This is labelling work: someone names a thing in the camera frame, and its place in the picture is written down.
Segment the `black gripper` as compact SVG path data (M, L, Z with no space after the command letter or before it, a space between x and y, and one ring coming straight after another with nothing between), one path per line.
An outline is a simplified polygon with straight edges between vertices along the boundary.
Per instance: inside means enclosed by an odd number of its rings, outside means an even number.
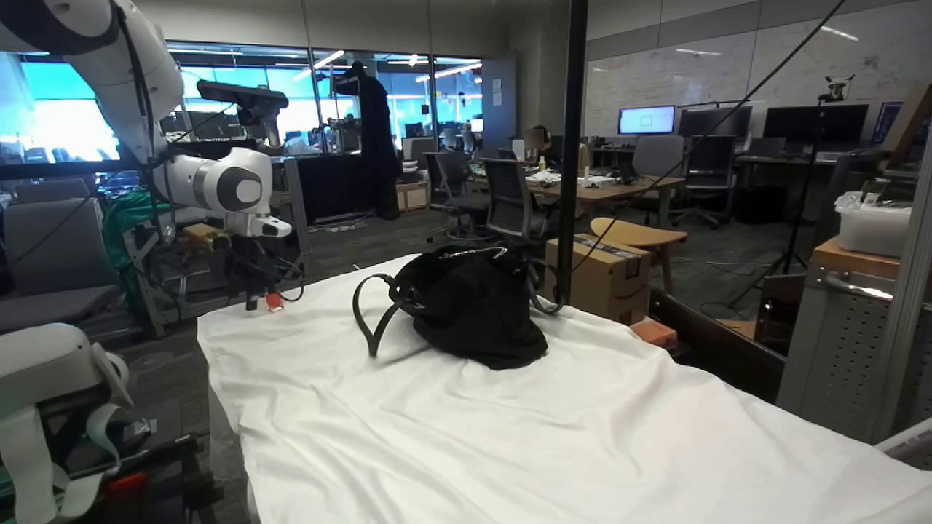
M289 240L235 240L224 257L224 279L247 309L266 306L270 290L289 306L286 288L302 283L301 247Z

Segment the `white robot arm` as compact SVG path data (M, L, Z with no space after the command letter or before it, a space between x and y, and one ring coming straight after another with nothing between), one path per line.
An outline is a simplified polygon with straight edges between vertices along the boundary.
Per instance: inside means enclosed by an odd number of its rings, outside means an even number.
M0 26L28 49L60 55L155 191L240 240L289 240L270 213L274 159L234 146L224 157L177 151L164 120L183 101L183 78L161 28L133 0L0 0Z

